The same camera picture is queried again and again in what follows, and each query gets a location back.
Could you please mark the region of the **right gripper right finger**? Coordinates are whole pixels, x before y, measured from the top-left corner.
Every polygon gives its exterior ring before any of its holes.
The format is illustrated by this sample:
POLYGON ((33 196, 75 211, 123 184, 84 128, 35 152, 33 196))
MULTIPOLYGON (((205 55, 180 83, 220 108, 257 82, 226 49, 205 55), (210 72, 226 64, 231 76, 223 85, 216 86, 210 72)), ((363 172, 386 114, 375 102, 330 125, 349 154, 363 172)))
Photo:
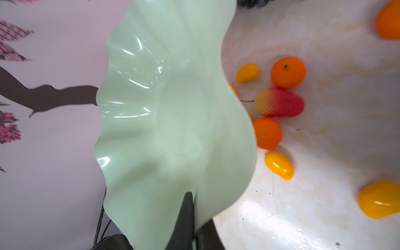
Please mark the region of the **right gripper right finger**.
POLYGON ((225 250, 213 219, 203 225, 196 233, 197 250, 225 250))

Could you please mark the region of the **light green wavy fruit bowl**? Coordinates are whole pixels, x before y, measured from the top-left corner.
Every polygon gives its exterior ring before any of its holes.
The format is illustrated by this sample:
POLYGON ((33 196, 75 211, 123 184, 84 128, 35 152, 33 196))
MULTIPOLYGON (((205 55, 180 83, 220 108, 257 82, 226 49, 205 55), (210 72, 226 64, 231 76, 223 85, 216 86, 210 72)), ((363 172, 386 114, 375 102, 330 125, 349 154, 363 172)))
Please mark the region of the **light green wavy fruit bowl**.
POLYGON ((253 125, 221 62, 236 7, 131 1, 108 38, 95 157, 104 209, 136 250, 167 247, 187 192, 199 230, 252 179, 253 125))

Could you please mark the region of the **dark fake grape bunch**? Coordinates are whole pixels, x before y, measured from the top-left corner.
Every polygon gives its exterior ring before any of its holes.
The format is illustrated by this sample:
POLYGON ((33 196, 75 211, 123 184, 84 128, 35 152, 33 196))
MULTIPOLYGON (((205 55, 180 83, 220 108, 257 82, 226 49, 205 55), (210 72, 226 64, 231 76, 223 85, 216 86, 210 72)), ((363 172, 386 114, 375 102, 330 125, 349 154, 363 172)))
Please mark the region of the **dark fake grape bunch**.
POLYGON ((237 0, 237 7, 239 8, 263 8, 266 7, 269 2, 273 2, 274 0, 237 0))

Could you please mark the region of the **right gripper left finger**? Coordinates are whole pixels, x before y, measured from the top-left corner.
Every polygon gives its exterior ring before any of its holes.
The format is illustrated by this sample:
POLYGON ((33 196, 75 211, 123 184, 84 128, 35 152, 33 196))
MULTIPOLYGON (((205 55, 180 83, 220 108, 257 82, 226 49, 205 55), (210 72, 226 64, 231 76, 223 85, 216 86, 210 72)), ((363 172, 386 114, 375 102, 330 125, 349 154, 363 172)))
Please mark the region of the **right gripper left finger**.
POLYGON ((194 203, 191 192, 184 195, 172 236, 165 250, 192 250, 194 238, 194 203))

